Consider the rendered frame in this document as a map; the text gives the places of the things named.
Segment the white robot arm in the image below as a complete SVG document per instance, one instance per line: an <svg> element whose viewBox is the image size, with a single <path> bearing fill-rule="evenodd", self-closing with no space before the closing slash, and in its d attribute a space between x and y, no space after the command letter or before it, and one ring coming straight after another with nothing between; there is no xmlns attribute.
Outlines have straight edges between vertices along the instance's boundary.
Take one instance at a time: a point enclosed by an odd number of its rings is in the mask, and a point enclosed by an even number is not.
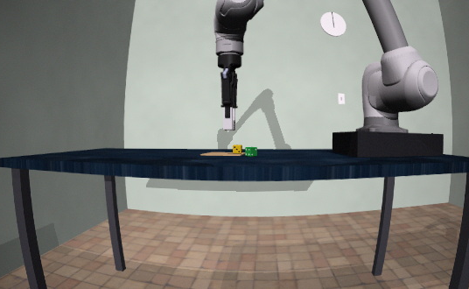
<svg viewBox="0 0 469 289"><path fill-rule="evenodd" d="M398 113L418 110L432 102L438 93L437 75L408 45L390 0L362 2L384 54L381 62L370 63L364 71L364 124L356 131L408 132L399 127ZM263 0L217 0L213 20L217 56L244 54L247 22L263 6Z"/></svg>

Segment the yellow die with black pips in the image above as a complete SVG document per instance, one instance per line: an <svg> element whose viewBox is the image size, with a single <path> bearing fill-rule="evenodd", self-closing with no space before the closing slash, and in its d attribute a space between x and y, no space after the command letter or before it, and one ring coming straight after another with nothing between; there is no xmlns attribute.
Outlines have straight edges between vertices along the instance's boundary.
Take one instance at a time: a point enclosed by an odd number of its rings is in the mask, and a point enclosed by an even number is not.
<svg viewBox="0 0 469 289"><path fill-rule="evenodd" d="M242 153L242 145L233 145L233 153Z"/></svg>

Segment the green die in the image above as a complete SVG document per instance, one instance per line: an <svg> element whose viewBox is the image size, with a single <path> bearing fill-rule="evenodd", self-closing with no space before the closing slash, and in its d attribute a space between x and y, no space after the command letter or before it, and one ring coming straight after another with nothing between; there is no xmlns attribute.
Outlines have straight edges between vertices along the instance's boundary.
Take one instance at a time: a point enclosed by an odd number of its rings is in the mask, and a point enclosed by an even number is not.
<svg viewBox="0 0 469 289"><path fill-rule="evenodd" d="M246 157L256 157L257 156L257 147L245 147L245 156Z"/></svg>

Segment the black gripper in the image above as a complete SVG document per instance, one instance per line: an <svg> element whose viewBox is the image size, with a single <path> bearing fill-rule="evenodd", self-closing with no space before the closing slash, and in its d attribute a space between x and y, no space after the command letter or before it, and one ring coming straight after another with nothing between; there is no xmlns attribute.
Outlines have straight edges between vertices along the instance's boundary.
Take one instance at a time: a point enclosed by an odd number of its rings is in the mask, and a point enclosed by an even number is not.
<svg viewBox="0 0 469 289"><path fill-rule="evenodd" d="M223 108L223 130L233 129L237 98L237 74L235 69L242 66L242 57L238 54L222 54L218 57L218 67L223 68L221 77L221 107ZM230 104L230 105L229 105Z"/></svg>

